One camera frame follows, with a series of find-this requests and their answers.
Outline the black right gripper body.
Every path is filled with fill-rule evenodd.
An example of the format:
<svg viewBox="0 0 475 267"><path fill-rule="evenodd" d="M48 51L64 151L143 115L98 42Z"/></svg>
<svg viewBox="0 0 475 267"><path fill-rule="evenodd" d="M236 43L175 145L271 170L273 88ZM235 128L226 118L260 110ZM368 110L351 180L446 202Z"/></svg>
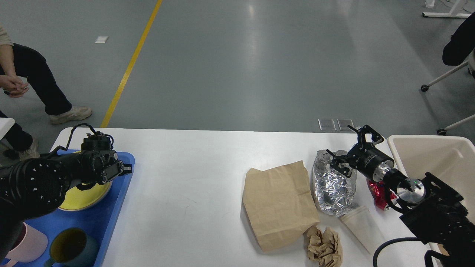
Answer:
<svg viewBox="0 0 475 267"><path fill-rule="evenodd" d="M394 159L377 149L374 144L365 144L363 147L355 144L349 150L349 155L356 156L355 163L350 166L372 182L382 181L385 174L394 168Z"/></svg>

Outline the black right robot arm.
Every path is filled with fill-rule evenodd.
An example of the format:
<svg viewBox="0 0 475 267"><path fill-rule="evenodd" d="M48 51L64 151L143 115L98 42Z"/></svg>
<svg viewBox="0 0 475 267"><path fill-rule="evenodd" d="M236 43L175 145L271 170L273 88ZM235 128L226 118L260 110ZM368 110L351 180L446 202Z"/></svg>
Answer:
<svg viewBox="0 0 475 267"><path fill-rule="evenodd" d="M434 265L433 258L445 267L473 267L475 227L462 205L463 196L430 172L414 179L395 168L394 159L376 147L384 138L369 125L349 128L356 132L357 143L343 155L327 150L330 166L345 177L355 169L369 181L383 182L387 204L401 214L400 220L414 234L380 245L373 254L373 266L378 265L379 254L387 246L418 241L438 243L447 251L445 255L428 250L424 254L426 267Z"/></svg>

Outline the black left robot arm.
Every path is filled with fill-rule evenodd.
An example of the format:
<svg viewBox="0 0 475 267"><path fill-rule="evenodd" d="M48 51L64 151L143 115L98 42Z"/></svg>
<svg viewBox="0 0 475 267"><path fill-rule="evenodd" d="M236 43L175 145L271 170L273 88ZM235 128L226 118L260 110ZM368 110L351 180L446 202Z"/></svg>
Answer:
<svg viewBox="0 0 475 267"><path fill-rule="evenodd" d="M26 220L51 214L66 199L70 189L92 189L132 173L114 150L111 135L88 125L90 133L81 151L58 154L68 147L58 146L39 158L30 158L1 167L1 259L12 249Z"/></svg>

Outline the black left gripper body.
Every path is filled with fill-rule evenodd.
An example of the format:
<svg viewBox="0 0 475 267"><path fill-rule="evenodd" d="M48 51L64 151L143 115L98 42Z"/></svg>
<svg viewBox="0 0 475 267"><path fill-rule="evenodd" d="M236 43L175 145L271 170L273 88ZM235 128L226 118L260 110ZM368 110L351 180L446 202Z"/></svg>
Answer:
<svg viewBox="0 0 475 267"><path fill-rule="evenodd" d="M132 164L122 164L121 165L121 175L132 174Z"/></svg>

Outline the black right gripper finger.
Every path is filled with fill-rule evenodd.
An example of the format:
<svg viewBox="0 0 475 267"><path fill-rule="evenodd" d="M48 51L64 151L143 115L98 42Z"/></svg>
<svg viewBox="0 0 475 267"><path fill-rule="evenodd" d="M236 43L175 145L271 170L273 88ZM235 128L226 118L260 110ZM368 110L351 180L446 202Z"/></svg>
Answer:
<svg viewBox="0 0 475 267"><path fill-rule="evenodd" d="M369 125L365 125L359 128L355 128L351 125L347 125L347 127L353 132L356 132L357 143L355 145L359 149L375 148L377 144L381 144L384 141L384 137ZM366 135L370 135L371 142L368 142L366 140Z"/></svg>
<svg viewBox="0 0 475 267"><path fill-rule="evenodd" d="M353 156L352 155L349 155L349 154L345 154L345 155L336 155L334 154L333 152L331 152L330 150L326 150L327 154L329 154L331 156L331 162L330 162L330 166L337 172L339 172L341 175L345 176L345 177L351 177L352 176L352 171L353 171L353 167L341 167L340 165L341 164L348 164L350 165L349 163L349 160L353 160Z"/></svg>

